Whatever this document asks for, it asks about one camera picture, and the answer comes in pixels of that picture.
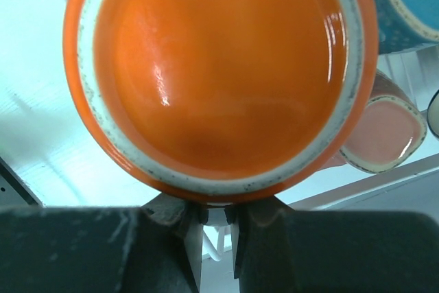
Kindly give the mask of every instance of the white surface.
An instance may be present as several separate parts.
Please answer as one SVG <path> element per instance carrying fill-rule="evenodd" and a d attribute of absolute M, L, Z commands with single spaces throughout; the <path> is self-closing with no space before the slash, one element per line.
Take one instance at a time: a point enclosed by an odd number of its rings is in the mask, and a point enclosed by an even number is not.
<path fill-rule="evenodd" d="M 118 168 L 84 128 L 62 63 L 65 0 L 0 0 L 0 156 L 47 205 L 138 205 L 158 192 Z M 439 89 L 438 50 L 381 57 L 379 68 L 421 110 Z M 427 141 L 406 163 L 439 152 Z M 286 203 L 369 177 L 349 165 L 279 194 Z"/>

